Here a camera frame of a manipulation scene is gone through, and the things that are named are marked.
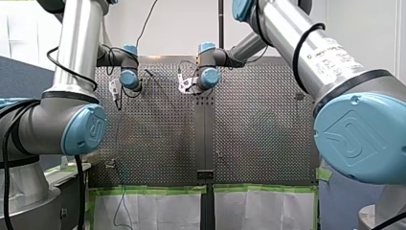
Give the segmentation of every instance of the silver arm segment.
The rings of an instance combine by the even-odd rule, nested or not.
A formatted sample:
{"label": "silver arm segment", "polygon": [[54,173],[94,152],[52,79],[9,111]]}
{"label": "silver arm segment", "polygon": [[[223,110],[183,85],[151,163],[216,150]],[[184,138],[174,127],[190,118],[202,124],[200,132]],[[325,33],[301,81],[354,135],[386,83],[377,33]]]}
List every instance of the silver arm segment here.
{"label": "silver arm segment", "polygon": [[267,45],[262,38],[254,32],[242,39],[238,45],[230,50],[230,57],[234,60],[246,61]]}

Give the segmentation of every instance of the robotic arm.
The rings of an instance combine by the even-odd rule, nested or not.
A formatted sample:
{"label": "robotic arm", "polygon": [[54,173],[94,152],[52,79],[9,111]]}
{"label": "robotic arm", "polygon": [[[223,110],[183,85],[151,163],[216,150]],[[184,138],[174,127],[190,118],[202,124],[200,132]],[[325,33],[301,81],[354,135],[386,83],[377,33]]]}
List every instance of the robotic arm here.
{"label": "robotic arm", "polygon": [[57,59],[52,59],[56,64],[54,83],[43,92],[40,102],[0,100],[0,180],[4,192],[0,229],[60,229],[60,191],[49,188],[39,167],[39,155],[63,154],[78,159],[99,147],[106,114],[94,94],[96,67],[120,66],[120,85],[136,90],[141,84],[136,47],[99,45],[102,18],[116,1],[39,3],[63,18]]}
{"label": "robotic arm", "polygon": [[406,87],[385,70],[369,70],[314,24],[311,1],[235,0],[233,16],[253,33],[230,51],[213,43],[199,47],[195,89],[220,79],[217,66],[242,67],[274,46],[295,79],[315,101],[314,130],[319,152],[343,175],[365,183],[404,184],[406,177]]}

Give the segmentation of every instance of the white paper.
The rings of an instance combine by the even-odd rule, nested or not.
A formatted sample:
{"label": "white paper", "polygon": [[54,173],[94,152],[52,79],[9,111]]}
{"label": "white paper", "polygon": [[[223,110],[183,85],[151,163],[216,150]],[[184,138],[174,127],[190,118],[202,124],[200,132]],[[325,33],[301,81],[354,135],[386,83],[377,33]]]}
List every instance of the white paper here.
{"label": "white paper", "polygon": [[10,14],[8,15],[9,40],[10,41],[31,41],[38,40],[38,21],[35,15]]}
{"label": "white paper", "polygon": [[0,13],[0,56],[10,58],[9,27],[7,16]]}
{"label": "white paper", "polygon": [[38,48],[36,43],[26,41],[10,41],[11,58],[38,65]]}
{"label": "white paper", "polygon": [[55,66],[47,58],[47,52],[59,45],[61,24],[51,14],[41,14],[38,21],[38,58],[39,66],[55,70]]}

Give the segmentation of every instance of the white wall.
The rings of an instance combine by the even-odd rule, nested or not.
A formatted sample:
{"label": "white wall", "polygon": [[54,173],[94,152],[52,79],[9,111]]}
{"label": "white wall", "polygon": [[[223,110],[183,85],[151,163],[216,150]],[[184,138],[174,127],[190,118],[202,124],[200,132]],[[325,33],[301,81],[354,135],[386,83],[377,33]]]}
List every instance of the white wall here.
{"label": "white wall", "polygon": [[328,0],[327,32],[367,68],[383,68],[398,74],[401,1]]}
{"label": "white wall", "polygon": [[[114,46],[135,44],[154,0],[121,1],[106,17],[106,30]],[[232,0],[224,2],[225,48],[231,48],[252,32],[231,14]],[[327,0],[314,0],[311,17],[327,20]],[[218,45],[217,0],[158,1],[139,44],[140,55],[195,56],[201,42]],[[267,55],[277,52],[269,49]]]}
{"label": "white wall", "polygon": [[0,56],[54,70],[46,53],[59,44],[60,23],[36,1],[0,1]]}
{"label": "white wall", "polygon": [[[230,49],[252,32],[234,20],[232,0],[224,3],[225,48]],[[110,8],[106,29],[114,46],[135,44],[153,0],[125,1]],[[314,0],[311,17],[327,21],[327,0]],[[55,69],[46,52],[59,43],[61,25],[35,1],[0,1],[0,56]],[[140,55],[195,56],[198,45],[218,45],[217,0],[158,1],[140,41]],[[270,48],[268,56],[277,56]]]}

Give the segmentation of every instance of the metal bracket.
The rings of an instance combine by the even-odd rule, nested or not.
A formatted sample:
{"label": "metal bracket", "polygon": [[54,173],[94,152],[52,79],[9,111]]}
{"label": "metal bracket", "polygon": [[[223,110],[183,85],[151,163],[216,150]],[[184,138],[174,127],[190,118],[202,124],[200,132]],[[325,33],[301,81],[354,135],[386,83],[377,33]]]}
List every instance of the metal bracket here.
{"label": "metal bracket", "polygon": [[214,171],[213,170],[201,170],[197,171],[197,179],[198,180],[212,180],[214,179]]}

